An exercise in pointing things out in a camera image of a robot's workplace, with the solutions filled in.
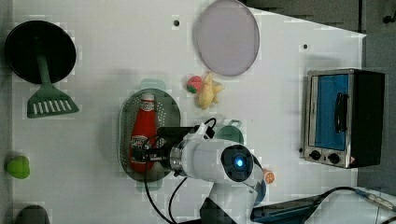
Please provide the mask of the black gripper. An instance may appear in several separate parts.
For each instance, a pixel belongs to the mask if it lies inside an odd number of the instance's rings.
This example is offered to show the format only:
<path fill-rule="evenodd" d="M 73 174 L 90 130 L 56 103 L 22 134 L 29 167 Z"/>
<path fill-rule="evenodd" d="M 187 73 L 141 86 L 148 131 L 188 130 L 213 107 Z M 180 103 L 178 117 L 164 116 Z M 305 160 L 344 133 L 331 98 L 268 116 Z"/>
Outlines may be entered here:
<path fill-rule="evenodd" d="M 194 127 L 160 127 L 156 137 L 160 141 L 160 146 L 150 151 L 149 148 L 131 147 L 131 155 L 148 153 L 148 158 L 131 156 L 130 161 L 132 163 L 155 163 L 158 161 L 162 165 L 169 165 L 171 149 L 177 146 L 185 135 L 195 131 Z"/>

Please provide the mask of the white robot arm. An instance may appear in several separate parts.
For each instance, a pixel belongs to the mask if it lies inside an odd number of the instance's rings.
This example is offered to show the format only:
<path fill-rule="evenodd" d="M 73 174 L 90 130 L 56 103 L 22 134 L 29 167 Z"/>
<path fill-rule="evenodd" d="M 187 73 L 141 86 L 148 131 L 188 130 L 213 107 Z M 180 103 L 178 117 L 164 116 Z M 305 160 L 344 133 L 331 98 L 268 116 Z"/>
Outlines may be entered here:
<path fill-rule="evenodd" d="M 332 191 L 261 206 L 263 169 L 245 146 L 214 136 L 207 124 L 161 127 L 151 137 L 133 138 L 134 161 L 158 161 L 164 170 L 213 184 L 200 208 L 202 224 L 304 224 Z"/>

